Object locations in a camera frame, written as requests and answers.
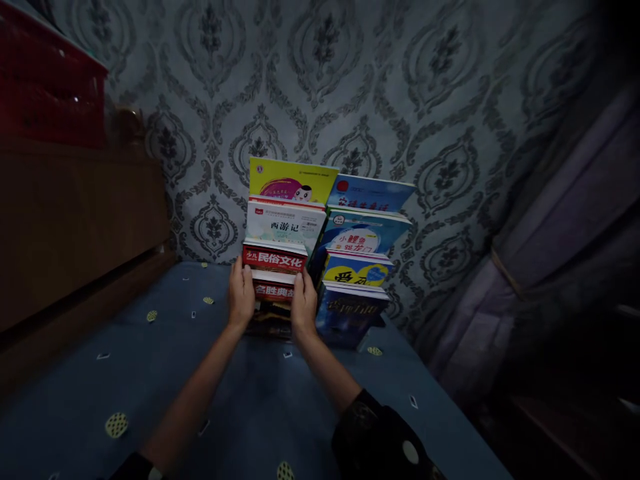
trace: person's left hand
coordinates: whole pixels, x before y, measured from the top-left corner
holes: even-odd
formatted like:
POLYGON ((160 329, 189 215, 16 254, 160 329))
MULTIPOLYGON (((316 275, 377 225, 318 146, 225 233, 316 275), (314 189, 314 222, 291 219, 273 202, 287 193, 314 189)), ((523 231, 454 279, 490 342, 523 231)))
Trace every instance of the person's left hand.
POLYGON ((242 258, 238 257, 231 267, 229 277, 229 327, 244 332, 255 309, 255 292, 251 268, 242 268, 242 258))

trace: red book cover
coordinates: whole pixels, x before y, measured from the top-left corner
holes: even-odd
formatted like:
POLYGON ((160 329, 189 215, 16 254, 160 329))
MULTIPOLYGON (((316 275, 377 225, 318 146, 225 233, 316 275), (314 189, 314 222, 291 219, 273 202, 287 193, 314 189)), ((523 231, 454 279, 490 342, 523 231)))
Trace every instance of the red book cover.
POLYGON ((254 279, 253 289, 256 300, 290 303, 293 298, 293 285, 285 283, 254 279))
POLYGON ((307 255, 300 249, 264 247, 257 242, 246 241, 242 248, 242 262, 254 269, 296 274, 305 268, 307 255))

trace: damask wallpaper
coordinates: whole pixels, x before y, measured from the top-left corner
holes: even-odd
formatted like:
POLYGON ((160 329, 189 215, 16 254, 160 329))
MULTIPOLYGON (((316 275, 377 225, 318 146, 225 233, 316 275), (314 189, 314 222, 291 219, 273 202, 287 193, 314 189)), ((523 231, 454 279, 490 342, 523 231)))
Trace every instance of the damask wallpaper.
POLYGON ((486 252, 599 47, 578 0, 45 3, 108 66, 107 103, 145 113, 182 259, 239 254, 250 155, 415 182, 388 283, 409 339, 486 252))

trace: bed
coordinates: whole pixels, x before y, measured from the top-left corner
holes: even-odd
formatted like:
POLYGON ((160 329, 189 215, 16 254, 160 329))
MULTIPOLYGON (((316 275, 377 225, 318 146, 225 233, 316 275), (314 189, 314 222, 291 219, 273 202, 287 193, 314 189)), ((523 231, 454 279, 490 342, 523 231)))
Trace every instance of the bed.
MULTIPOLYGON (((166 245, 160 167, 139 145, 96 153, 10 139, 0 143, 3 159, 15 161, 5 168, 18 175, 13 178, 24 190, 31 189, 28 194, 37 197, 45 188, 50 199, 68 195, 50 203, 22 202, 19 212, 3 207, 3 220, 22 224, 1 250, 8 262, 2 279, 9 308, 0 324, 0 478, 108 478, 150 434, 220 334, 229 268, 175 263, 166 245), (31 162, 28 169, 17 165, 23 161, 31 162), (34 167, 43 170, 29 173, 34 167), (57 184, 69 178, 73 188, 57 184), (100 194, 88 193, 96 182, 100 194), (119 194, 112 195, 116 182, 119 194), (132 211, 134 199, 139 203, 132 211), (75 205, 65 214, 73 218, 48 221, 61 202, 75 205), (73 235, 61 227, 70 224, 79 225, 73 235), (41 251, 29 255, 27 242, 36 237, 44 239, 37 243, 41 251), (84 266, 77 258, 86 260, 84 266), (113 439, 105 422, 118 412, 129 426, 113 439)), ((7 176, 3 182, 6 201, 19 188, 7 176)), ((361 352, 336 350, 338 359, 412 426, 450 480, 508 479, 415 352, 385 322, 386 328, 372 329, 361 352)), ((208 427, 176 478, 276 478, 282 461, 296 478, 339 478, 330 446, 337 418, 292 344, 243 339, 207 417, 208 427)))

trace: blue bedsheet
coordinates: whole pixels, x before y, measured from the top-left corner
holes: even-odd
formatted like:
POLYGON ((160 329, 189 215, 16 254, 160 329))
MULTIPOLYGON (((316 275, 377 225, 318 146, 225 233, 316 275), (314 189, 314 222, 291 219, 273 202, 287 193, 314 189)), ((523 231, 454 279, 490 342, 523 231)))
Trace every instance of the blue bedsheet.
MULTIPOLYGON (((138 448, 227 320, 228 267, 183 262, 6 402, 0 479, 108 478, 138 448), (212 305, 204 298, 214 300, 212 305), (150 311, 154 322, 147 321, 150 311), (100 353, 109 358, 96 360, 100 353), (119 439, 106 420, 126 414, 119 439)), ((335 351, 353 376, 416 431, 449 480, 509 474, 393 326, 372 331, 376 357, 335 351), (418 409, 411 406, 413 395, 418 409)), ((329 400, 294 345, 243 339, 180 479, 272 479, 287 461, 299 480, 337 479, 329 400), (286 359, 285 352, 293 356, 286 359)))

